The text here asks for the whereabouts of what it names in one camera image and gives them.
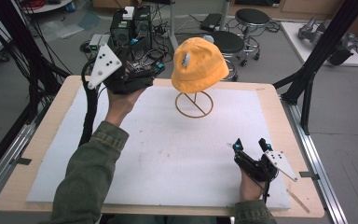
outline wooden table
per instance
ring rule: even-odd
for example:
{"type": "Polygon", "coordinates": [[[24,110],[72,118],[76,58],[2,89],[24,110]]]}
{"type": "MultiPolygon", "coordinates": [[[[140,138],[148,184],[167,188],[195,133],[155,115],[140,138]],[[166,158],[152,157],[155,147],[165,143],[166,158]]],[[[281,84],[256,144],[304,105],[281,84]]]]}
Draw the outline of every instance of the wooden table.
{"type": "MultiPolygon", "coordinates": [[[[156,86],[171,86],[169,79],[156,79],[156,86]]],[[[51,211],[52,203],[28,203],[26,197],[36,178],[39,165],[76,96],[81,85],[80,76],[68,77],[62,85],[48,113],[43,118],[29,146],[22,157],[32,160],[29,165],[18,164],[0,193],[0,211],[51,211]]],[[[270,84],[219,82],[213,88],[256,91],[268,125],[274,148],[282,150],[297,177],[299,172],[308,171],[299,150],[290,123],[282,108],[274,87],[270,84]]],[[[292,205],[291,209],[274,210],[275,217],[322,217],[324,209],[319,195],[310,178],[299,177],[293,182],[284,175],[285,186],[292,205]]],[[[159,214],[189,216],[234,216],[233,208],[183,207],[183,206],[144,206],[105,204],[103,213],[159,214]]]]}

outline stool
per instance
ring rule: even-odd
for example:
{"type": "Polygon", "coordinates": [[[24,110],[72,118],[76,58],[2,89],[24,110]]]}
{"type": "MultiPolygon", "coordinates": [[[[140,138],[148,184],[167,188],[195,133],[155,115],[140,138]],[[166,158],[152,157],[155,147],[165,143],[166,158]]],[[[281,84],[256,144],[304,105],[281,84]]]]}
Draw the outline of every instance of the stool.
{"type": "Polygon", "coordinates": [[[237,81],[238,74],[235,65],[227,58],[240,58],[239,53],[242,52],[244,48],[243,40],[238,35],[227,31],[215,31],[211,33],[210,36],[213,37],[213,43],[219,48],[220,52],[222,52],[228,66],[229,74],[223,80],[232,78],[233,81],[237,81]]]}
{"type": "Polygon", "coordinates": [[[243,51],[246,52],[246,54],[245,54],[245,58],[241,62],[241,66],[245,66],[247,64],[247,56],[249,52],[253,52],[257,50],[257,54],[255,55],[255,60],[258,60],[258,58],[260,57],[260,45],[253,37],[249,35],[251,33],[251,28],[265,27],[267,23],[269,23],[269,16],[266,13],[257,9],[243,8],[235,13],[235,20],[239,24],[242,24],[246,27],[242,31],[243,42],[245,45],[243,51]],[[252,45],[251,40],[253,40],[256,43],[256,45],[252,45]]]}

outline table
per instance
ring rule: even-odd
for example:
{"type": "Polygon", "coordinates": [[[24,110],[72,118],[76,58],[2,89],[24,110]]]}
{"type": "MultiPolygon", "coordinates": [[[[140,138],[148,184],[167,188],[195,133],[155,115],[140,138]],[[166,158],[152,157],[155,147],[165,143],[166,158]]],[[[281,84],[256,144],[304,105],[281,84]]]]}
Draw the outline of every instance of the table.
{"type": "MultiPolygon", "coordinates": [[[[315,45],[311,44],[308,39],[299,39],[298,38],[298,29],[303,27],[306,23],[296,23],[296,22],[281,22],[284,33],[287,38],[289,38],[290,43],[295,49],[298,57],[304,63],[310,54],[313,51],[315,45]]],[[[357,66],[358,67],[358,53],[356,50],[352,49],[351,53],[353,54],[349,57],[344,63],[340,64],[341,66],[357,66]]],[[[328,61],[324,62],[324,65],[332,65],[328,61]]]]}
{"type": "MultiPolygon", "coordinates": [[[[38,167],[44,157],[49,144],[52,142],[59,125],[76,96],[81,85],[80,76],[68,77],[62,85],[57,97],[43,118],[29,146],[22,154],[30,159],[29,165],[18,164],[0,193],[0,211],[51,211],[52,203],[28,203],[26,197],[37,175],[38,167]]],[[[170,87],[169,79],[156,79],[156,86],[170,87]]],[[[277,92],[270,84],[218,82],[213,88],[229,90],[256,91],[263,114],[268,125],[270,138],[276,150],[284,151],[293,170],[308,171],[307,166],[298,149],[290,123],[282,108],[277,92]]],[[[310,178],[299,178],[295,183],[284,177],[292,208],[274,210],[275,217],[322,217],[324,209],[319,195],[310,178]]],[[[188,216],[234,216],[232,208],[220,207],[173,207],[173,206],[140,206],[114,205],[103,206],[103,213],[122,214],[160,214],[160,215],[188,215],[188,216]]]]}

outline green jacket sleeve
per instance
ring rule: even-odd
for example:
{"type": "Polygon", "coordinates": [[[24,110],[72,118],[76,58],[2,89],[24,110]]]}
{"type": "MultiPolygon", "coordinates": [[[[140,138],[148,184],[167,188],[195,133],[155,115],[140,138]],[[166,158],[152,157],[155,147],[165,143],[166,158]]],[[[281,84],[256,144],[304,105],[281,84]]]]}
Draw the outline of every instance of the green jacket sleeve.
{"type": "Polygon", "coordinates": [[[235,224],[277,223],[263,201],[250,201],[235,204],[235,224]]]}
{"type": "Polygon", "coordinates": [[[65,179],[57,187],[51,221],[95,223],[110,188],[115,165],[129,135],[103,121],[88,143],[68,162],[65,179]]]}

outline hat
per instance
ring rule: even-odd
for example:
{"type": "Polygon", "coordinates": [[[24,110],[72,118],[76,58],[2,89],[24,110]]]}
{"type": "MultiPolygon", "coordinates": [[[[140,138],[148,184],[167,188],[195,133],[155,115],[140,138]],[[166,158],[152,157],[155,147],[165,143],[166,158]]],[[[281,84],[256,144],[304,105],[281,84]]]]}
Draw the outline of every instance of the hat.
{"type": "Polygon", "coordinates": [[[219,48],[204,38],[189,38],[173,55],[172,84],[183,93],[204,91],[228,73],[219,48]]]}

